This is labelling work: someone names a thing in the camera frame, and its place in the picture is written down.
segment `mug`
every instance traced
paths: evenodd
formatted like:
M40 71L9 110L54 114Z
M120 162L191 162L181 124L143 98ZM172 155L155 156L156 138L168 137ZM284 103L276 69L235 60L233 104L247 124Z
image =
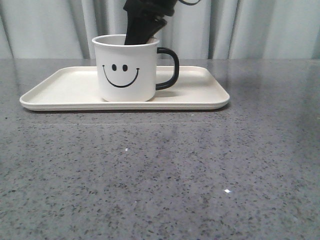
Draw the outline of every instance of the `mug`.
M156 90L167 89L179 77L179 59L174 51L157 47L159 40L125 45L125 34L103 35L92 39L101 97L108 102L142 102L154 97ZM174 60L173 76L156 84L157 54Z

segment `mug handle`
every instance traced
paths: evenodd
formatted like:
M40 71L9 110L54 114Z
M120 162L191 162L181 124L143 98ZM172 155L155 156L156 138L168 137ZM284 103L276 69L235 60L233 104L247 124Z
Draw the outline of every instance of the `mug handle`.
M167 89L173 86L178 80L179 69L180 69L179 58L174 51L166 47L158 47L157 54L168 54L173 58L173 61L174 61L174 72L173 72L172 78L168 81L158 83L155 86L155 90Z

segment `white curtain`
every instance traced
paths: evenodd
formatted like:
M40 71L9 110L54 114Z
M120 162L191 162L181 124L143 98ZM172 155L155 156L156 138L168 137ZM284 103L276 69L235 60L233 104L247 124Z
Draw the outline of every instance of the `white curtain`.
M126 33L125 2L0 0L0 58L94 59L93 37ZM166 19L156 36L181 59L320 57L320 0L178 2Z

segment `white tray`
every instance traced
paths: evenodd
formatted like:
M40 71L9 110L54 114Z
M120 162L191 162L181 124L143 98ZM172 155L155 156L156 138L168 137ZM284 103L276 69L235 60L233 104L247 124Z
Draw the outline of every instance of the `white tray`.
M157 67L157 83L167 81L172 66ZM202 67L181 66L177 83L139 102L107 102L99 96L97 68L74 66L58 70L20 98L33 111L79 110L213 110L229 102L229 94Z

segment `granite surface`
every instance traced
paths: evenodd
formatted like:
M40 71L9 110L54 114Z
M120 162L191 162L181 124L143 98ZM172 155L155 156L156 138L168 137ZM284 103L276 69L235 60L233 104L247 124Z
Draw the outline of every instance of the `granite surface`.
M95 62L0 60L0 239L319 240L320 61L181 64L230 104L36 113L22 94Z

